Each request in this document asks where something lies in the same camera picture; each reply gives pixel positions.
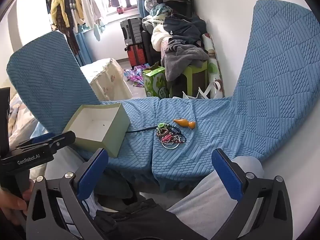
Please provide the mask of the person's left hand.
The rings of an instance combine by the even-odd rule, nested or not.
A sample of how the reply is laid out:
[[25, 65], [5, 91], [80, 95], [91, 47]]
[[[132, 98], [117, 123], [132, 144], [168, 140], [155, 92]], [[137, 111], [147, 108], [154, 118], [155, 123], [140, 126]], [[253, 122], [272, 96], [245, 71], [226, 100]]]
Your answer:
[[11, 221], [14, 225], [20, 225], [20, 220], [15, 215], [14, 211], [22, 211], [25, 215], [28, 211], [27, 202], [31, 198], [34, 182], [29, 180], [29, 189], [22, 193], [22, 198], [19, 198], [9, 191], [1, 188], [1, 210], [7, 220]]

